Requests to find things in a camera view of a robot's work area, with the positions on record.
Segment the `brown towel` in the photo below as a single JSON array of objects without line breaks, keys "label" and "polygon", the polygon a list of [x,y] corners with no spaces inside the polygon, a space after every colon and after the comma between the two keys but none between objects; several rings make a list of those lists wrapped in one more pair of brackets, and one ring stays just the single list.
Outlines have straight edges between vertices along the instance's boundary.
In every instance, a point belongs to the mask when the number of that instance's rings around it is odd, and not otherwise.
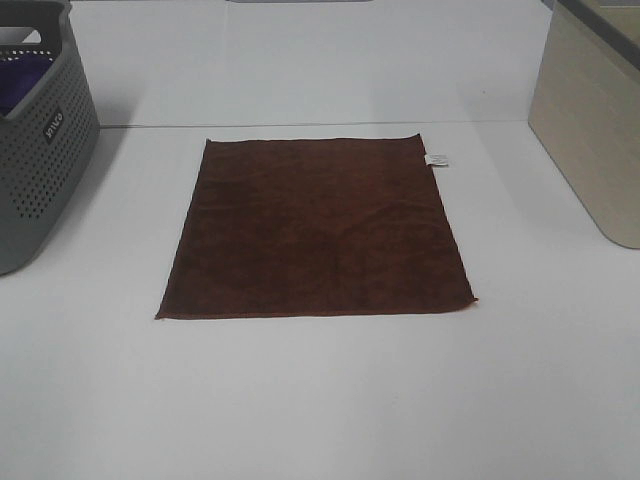
[{"label": "brown towel", "polygon": [[426,154],[419,135],[208,141],[158,317],[472,305]]}]

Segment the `grey perforated plastic basket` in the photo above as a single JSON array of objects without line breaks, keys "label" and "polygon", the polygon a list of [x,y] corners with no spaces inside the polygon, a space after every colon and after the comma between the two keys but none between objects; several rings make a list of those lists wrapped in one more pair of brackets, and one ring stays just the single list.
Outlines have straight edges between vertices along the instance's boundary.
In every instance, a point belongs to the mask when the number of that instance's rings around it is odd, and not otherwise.
[{"label": "grey perforated plastic basket", "polygon": [[70,22],[68,1],[4,1],[4,27],[31,28],[33,44],[1,47],[1,62],[26,54],[53,61],[1,115],[1,271],[29,263],[61,216],[91,160],[99,122]]}]

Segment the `beige storage box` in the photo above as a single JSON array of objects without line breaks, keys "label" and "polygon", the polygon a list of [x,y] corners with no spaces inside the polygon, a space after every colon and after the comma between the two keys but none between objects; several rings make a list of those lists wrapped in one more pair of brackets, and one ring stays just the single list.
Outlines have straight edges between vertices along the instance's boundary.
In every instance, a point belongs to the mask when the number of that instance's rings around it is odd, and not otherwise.
[{"label": "beige storage box", "polygon": [[638,2],[555,2],[528,123],[601,233],[638,248]]}]

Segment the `purple towel in basket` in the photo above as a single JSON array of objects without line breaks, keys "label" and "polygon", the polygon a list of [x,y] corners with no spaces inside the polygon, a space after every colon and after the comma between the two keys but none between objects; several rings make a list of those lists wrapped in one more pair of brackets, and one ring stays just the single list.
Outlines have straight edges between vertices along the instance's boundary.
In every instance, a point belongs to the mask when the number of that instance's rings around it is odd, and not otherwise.
[{"label": "purple towel in basket", "polygon": [[1,115],[8,115],[38,83],[53,63],[48,57],[26,54],[1,62]]}]

